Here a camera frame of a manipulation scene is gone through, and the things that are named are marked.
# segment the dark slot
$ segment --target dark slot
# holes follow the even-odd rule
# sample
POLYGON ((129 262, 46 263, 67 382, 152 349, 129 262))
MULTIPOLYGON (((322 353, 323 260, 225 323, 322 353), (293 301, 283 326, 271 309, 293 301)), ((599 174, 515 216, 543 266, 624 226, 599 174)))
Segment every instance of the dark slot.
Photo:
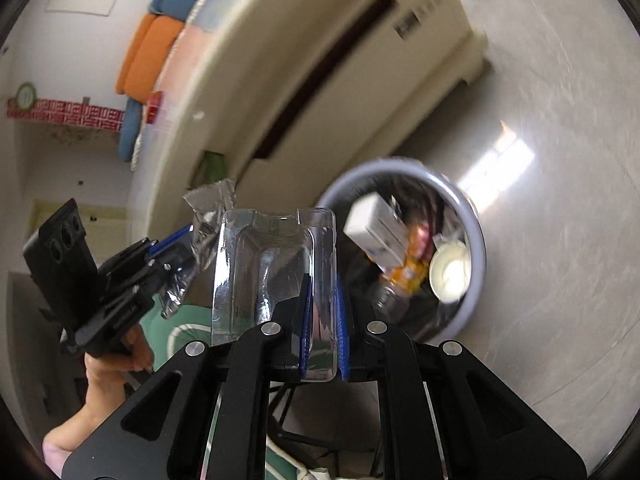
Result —
POLYGON ((524 427, 517 410, 479 376, 469 374, 466 380, 489 437, 497 440, 524 427))
POLYGON ((169 413, 174 395, 180 384, 180 374, 167 375, 156 388, 142 399, 122 421, 122 429, 154 441, 160 437, 164 420, 169 413))
POLYGON ((372 30, 396 6, 396 0, 376 0, 344 33, 331 50, 311 71, 291 101, 271 125, 254 158, 269 158, 286 131, 296 121, 309 101, 320 91, 334 71, 372 30))

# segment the trash can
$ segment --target trash can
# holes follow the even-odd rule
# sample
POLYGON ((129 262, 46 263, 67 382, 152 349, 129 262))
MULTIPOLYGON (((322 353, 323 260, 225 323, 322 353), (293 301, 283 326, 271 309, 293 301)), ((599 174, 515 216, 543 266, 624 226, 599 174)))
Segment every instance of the trash can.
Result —
POLYGON ((398 205, 401 217, 427 202, 436 209, 441 207, 442 211, 455 213, 470 255, 466 293, 455 304, 443 304, 430 293, 429 286, 423 287, 411 298, 409 309, 396 323, 417 342, 437 345, 455 338, 478 304, 486 270, 484 237, 472 203, 446 177, 429 170, 417 160, 379 158, 347 171, 328 187, 318 201, 318 207, 330 208, 335 214, 337 269, 345 292, 354 290, 354 287, 364 292, 380 278, 378 266, 343 233, 353 203, 371 192, 377 192, 386 201, 398 205), (440 202, 440 206, 433 205, 433 202, 440 202))

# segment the gray floor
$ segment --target gray floor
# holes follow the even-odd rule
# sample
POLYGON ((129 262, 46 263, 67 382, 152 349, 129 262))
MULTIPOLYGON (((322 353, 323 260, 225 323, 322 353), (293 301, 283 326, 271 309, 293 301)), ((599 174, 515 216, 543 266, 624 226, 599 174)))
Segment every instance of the gray floor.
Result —
POLYGON ((462 2, 486 72, 399 153, 467 177, 488 273, 459 339, 591 470, 640 408, 640 39, 616 0, 462 2))

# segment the silver bolt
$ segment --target silver bolt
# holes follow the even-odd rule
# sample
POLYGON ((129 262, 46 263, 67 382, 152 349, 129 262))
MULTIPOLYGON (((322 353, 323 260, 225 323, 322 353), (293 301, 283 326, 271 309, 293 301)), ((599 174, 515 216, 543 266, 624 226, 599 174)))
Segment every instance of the silver bolt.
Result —
POLYGON ((187 348, 184 349, 187 352, 187 355, 191 357, 196 357, 196 355, 200 355, 204 352, 204 343, 202 341, 191 341, 187 348))
POLYGON ((262 330, 264 335, 276 335, 277 333, 280 333, 280 325, 276 322, 270 321, 265 323, 260 330, 262 330))
POLYGON ((442 351, 447 355, 460 355, 462 354, 462 346, 457 341, 447 341, 442 345, 442 351))
POLYGON ((383 334, 386 332, 386 324, 382 321, 371 321, 367 325, 367 330, 372 334, 383 334))

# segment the clear plastic container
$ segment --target clear plastic container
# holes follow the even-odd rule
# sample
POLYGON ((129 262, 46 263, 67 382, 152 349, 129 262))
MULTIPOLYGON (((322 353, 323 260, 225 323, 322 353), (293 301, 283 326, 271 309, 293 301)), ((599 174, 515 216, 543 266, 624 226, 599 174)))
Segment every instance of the clear plastic container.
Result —
POLYGON ((312 315, 305 380, 330 381, 337 366, 334 337, 335 218, 330 209, 268 216, 228 211, 222 223, 214 278, 211 343, 238 339, 271 319, 275 305, 297 297, 311 278, 312 315))

